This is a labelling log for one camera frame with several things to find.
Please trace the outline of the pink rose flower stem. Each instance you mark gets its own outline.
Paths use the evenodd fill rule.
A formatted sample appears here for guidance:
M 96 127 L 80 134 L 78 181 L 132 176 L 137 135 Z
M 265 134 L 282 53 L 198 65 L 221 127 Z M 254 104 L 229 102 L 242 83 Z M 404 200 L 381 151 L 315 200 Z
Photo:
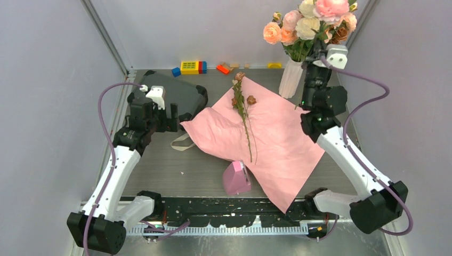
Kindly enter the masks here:
M 348 1 L 314 1 L 316 6 L 314 13 L 321 20 L 326 21 L 327 23 L 334 23 L 339 21 L 340 17 L 343 15 L 352 12 L 350 10 L 350 4 Z M 327 44 L 324 43 L 322 39 L 315 39 L 314 45 L 309 52 L 309 55 L 306 57 L 304 64 L 306 62 L 316 63 L 317 60 L 320 59 L 320 55 L 326 53 Z M 302 102 L 300 106 L 306 111 L 313 111 L 314 106 L 302 106 Z

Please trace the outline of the white rose flower stem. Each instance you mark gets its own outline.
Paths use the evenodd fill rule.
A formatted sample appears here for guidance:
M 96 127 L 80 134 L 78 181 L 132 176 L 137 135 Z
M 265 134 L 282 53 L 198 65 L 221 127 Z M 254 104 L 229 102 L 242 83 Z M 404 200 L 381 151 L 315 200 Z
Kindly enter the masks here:
M 303 0 L 298 6 L 302 17 L 296 23 L 295 31 L 301 40 L 312 40 L 320 31 L 320 20 L 314 13 L 315 8 L 314 0 Z

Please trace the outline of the cream printed ribbon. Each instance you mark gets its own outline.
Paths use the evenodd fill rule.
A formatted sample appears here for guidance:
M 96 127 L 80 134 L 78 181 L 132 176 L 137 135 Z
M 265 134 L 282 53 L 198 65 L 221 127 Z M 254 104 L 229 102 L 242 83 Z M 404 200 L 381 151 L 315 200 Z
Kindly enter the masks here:
M 174 139 L 170 146 L 177 151 L 185 151 L 196 146 L 192 141 L 188 133 L 185 133 L 178 138 Z

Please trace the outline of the white ribbed vase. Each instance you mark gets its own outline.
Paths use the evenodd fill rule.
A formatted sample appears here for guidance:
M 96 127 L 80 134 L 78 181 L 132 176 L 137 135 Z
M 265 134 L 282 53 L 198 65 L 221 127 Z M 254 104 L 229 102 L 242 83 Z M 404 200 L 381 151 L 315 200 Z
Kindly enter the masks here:
M 285 99 L 292 98 L 298 88 L 303 74 L 303 62 L 289 59 L 285 65 L 284 72 L 279 85 L 279 95 Z

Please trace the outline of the pink paper bouquet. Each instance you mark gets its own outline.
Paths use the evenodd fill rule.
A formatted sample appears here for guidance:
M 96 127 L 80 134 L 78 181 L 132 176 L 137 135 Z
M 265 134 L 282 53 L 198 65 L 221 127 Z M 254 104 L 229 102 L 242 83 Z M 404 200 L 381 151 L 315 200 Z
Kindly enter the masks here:
M 268 199 L 286 212 L 324 150 L 304 134 L 301 108 L 247 77 L 241 87 L 244 96 L 256 99 L 247 121 L 233 108 L 229 90 L 182 126 L 203 152 L 244 162 Z

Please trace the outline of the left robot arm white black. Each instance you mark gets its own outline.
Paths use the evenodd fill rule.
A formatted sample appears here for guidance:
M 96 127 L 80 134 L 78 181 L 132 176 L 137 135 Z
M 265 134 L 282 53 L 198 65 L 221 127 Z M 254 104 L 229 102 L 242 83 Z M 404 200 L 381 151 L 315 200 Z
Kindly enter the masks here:
M 124 208 L 117 208 L 151 136 L 167 120 L 162 96 L 136 98 L 129 106 L 127 124 L 110 139 L 112 153 L 95 191 L 83 209 L 71 213 L 67 219 L 76 244 L 86 252 L 117 254 L 124 245 L 127 231 L 146 217 L 156 221 L 164 213 L 161 194 L 145 190 Z

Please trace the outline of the brown bud flower stem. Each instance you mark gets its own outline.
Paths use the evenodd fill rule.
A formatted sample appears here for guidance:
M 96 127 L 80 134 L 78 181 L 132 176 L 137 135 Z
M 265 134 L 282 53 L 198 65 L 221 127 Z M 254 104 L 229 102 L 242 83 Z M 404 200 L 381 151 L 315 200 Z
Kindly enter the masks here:
M 254 138 L 254 133 L 251 128 L 251 122 L 249 119 L 248 109 L 250 106 L 257 103 L 256 98 L 253 95 L 249 95 L 248 97 L 244 96 L 242 82 L 245 78 L 245 73 L 238 72 L 235 74 L 234 79 L 232 80 L 232 90 L 233 97 L 231 99 L 231 104 L 233 109 L 235 109 L 238 115 L 241 118 L 242 124 L 244 126 L 244 131 L 247 139 L 247 146 L 249 151 L 249 160 L 253 162 L 253 152 L 252 152 L 252 143 L 251 138 Z

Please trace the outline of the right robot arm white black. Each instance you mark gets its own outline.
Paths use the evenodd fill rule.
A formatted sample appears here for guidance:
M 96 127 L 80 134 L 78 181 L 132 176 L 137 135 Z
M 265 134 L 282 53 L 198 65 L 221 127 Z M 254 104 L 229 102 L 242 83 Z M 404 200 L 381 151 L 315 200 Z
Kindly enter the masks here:
M 383 226 L 399 218 L 408 217 L 405 231 L 386 231 L 386 234 L 405 235 L 413 228 L 413 219 L 405 202 L 408 188 L 402 182 L 392 182 L 381 173 L 358 149 L 348 141 L 347 123 L 341 124 L 336 115 L 345 112 L 347 91 L 342 86 L 327 85 L 332 71 L 309 61 L 304 64 L 306 76 L 300 106 L 301 127 L 319 145 L 352 182 L 356 195 L 335 193 L 319 188 L 305 196 L 304 212 L 311 219 L 324 213 L 350 218 L 363 233 L 383 230 Z

